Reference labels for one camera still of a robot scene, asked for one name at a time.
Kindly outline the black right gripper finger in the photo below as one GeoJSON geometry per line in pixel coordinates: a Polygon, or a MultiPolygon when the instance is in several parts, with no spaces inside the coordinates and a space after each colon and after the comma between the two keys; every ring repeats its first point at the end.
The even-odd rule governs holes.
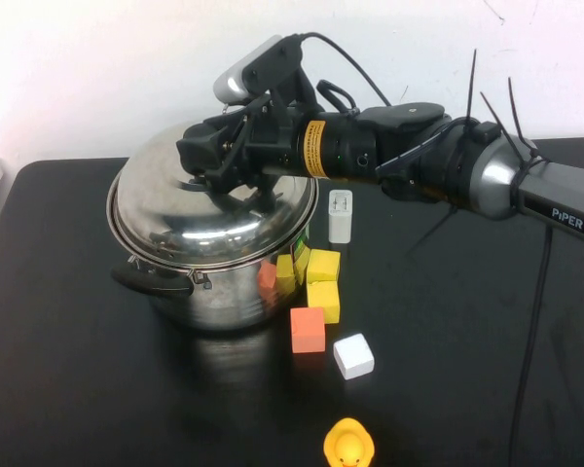
{"type": "Polygon", "coordinates": [[[192,174],[198,184],[212,192],[229,193],[235,188],[235,169],[232,165],[223,164],[215,169],[194,165],[192,174]]]}
{"type": "Polygon", "coordinates": [[[176,141],[184,169],[217,169],[222,164],[225,129],[201,123],[188,127],[176,141]]]}

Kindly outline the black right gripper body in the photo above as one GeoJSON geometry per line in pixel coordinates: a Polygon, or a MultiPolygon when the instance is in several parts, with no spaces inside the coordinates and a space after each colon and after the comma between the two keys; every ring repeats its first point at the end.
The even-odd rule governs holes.
{"type": "Polygon", "coordinates": [[[304,109],[273,99],[256,99],[244,109],[244,125],[224,159],[222,189],[256,186],[267,176],[306,175],[300,137],[304,109]]]}

